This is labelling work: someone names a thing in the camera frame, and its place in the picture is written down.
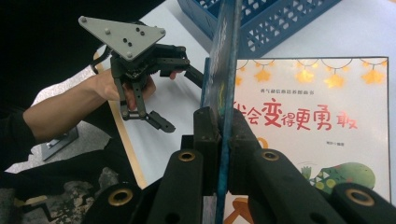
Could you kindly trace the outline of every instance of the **book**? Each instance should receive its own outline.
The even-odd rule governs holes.
[[[233,106],[262,147],[285,154],[312,186],[330,193],[353,182],[389,201],[388,60],[238,60]],[[236,220],[232,203],[245,199],[229,194],[225,219]],[[248,223],[242,211],[234,223]]]

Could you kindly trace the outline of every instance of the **black sleeve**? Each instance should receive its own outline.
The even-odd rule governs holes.
[[[35,137],[22,113],[0,119],[0,169],[5,171],[13,163],[27,161]]]

